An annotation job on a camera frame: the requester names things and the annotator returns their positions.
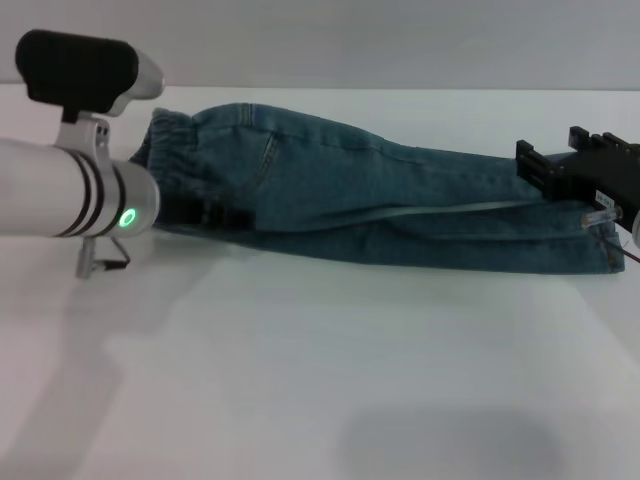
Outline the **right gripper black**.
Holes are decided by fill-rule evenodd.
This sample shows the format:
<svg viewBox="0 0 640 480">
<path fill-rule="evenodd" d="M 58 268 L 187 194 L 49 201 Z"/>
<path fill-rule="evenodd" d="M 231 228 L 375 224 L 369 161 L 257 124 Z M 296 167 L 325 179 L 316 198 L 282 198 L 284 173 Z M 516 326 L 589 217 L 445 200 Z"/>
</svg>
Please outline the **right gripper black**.
<svg viewBox="0 0 640 480">
<path fill-rule="evenodd" d="M 615 135 L 590 134 L 579 126 L 569 129 L 568 145 L 575 153 L 558 166 L 525 140 L 516 143 L 517 175 L 536 187 L 543 198 L 570 197 L 595 208 L 618 207 L 617 223 L 630 233 L 639 232 L 639 145 Z"/>
</svg>

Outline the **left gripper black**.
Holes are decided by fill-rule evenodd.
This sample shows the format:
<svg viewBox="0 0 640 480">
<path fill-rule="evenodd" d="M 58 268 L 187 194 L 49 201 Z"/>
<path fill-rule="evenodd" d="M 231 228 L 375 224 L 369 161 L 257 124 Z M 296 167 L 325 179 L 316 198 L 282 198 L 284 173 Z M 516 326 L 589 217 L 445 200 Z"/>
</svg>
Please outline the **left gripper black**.
<svg viewBox="0 0 640 480">
<path fill-rule="evenodd" d="M 224 202 L 208 206 L 200 198 L 182 195 L 162 195 L 158 224 L 163 226 L 205 227 L 215 230 L 251 231 L 253 212 L 238 209 Z"/>
</svg>

